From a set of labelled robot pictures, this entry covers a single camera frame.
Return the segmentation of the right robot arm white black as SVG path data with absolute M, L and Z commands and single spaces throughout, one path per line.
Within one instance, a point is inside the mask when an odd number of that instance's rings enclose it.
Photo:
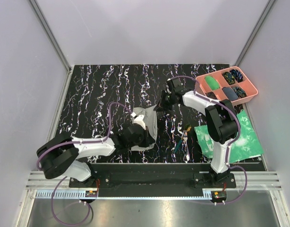
M 213 140 L 213 158 L 204 182 L 212 187 L 220 187 L 230 174 L 230 151 L 231 145 L 240 136 L 239 120 L 230 100 L 218 101 L 198 93 L 195 89 L 186 89 L 179 80 L 180 77 L 167 80 L 167 89 L 162 91 L 154 110 L 170 111 L 174 105 L 180 104 L 205 115 L 208 133 Z

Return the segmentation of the grey cloth napkin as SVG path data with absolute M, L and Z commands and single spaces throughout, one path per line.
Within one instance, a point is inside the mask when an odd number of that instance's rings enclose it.
M 154 110 L 156 105 L 153 105 L 148 108 L 142 108 L 142 107 L 134 107 L 133 112 L 137 115 L 144 115 L 143 121 L 145 125 L 148 127 L 149 131 L 149 142 L 145 145 L 136 145 L 131 148 L 132 151 L 146 151 L 153 149 L 156 140 L 157 140 L 157 134 L 158 134 L 158 127 L 157 127 L 157 113 Z

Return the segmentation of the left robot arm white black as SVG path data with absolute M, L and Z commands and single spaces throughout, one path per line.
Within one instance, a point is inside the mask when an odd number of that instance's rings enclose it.
M 88 164 L 78 159 L 107 157 L 127 148 L 149 149 L 156 143 L 157 132 L 157 126 L 142 127 L 137 123 L 101 139 L 76 138 L 63 132 L 37 150 L 37 167 L 43 171 L 46 179 L 64 175 L 77 179 L 85 187 L 91 187 L 95 184 L 96 176 Z

